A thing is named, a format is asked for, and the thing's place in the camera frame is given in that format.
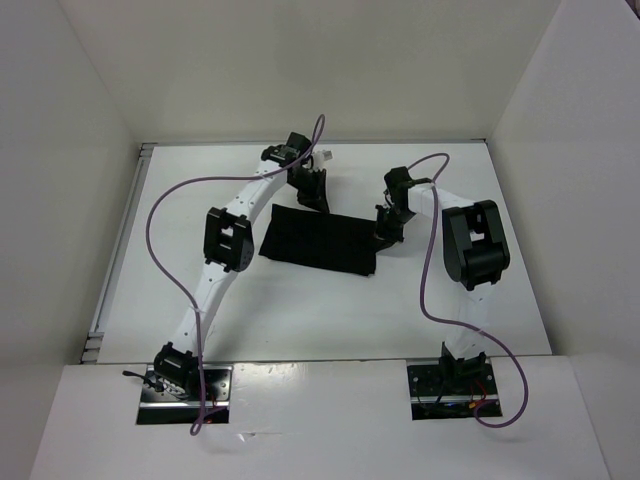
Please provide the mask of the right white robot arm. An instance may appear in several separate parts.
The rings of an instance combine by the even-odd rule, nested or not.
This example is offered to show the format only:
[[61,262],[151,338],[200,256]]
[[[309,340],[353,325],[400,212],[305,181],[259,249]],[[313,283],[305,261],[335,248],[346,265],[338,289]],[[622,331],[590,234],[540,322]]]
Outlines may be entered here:
[[[497,204],[472,201],[433,183],[403,182],[385,192],[386,203],[376,207],[374,245],[378,251],[404,240],[404,225],[416,215],[431,220],[429,243],[419,287],[420,310],[434,323],[449,328],[442,343],[438,380],[450,393],[462,392],[483,374],[483,340],[488,303],[494,285],[510,265],[510,252]],[[458,317],[431,314],[426,306],[426,282],[436,238],[441,238],[444,268],[461,287]]]

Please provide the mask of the black skirt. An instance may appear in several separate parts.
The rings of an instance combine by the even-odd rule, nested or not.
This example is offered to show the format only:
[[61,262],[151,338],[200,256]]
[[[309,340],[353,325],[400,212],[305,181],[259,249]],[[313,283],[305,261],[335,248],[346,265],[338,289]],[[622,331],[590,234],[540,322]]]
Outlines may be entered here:
[[368,277],[376,271],[374,228],[371,220],[274,205],[259,254]]

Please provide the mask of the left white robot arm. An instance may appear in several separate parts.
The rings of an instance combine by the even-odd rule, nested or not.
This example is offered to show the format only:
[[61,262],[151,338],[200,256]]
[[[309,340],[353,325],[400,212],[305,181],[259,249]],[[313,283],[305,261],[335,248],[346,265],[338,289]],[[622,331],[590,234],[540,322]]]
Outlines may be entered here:
[[252,225],[284,185],[298,190],[298,201],[327,213],[326,169],[321,151],[289,166],[266,160],[247,177],[244,188],[222,208],[209,210],[205,221],[201,278],[191,293],[160,263],[151,244],[151,223],[160,203],[152,206],[145,225],[147,250],[159,268],[188,298],[186,313],[174,335],[154,359],[157,388],[176,399],[206,396],[203,353],[206,336],[227,290],[248,268],[254,255]]

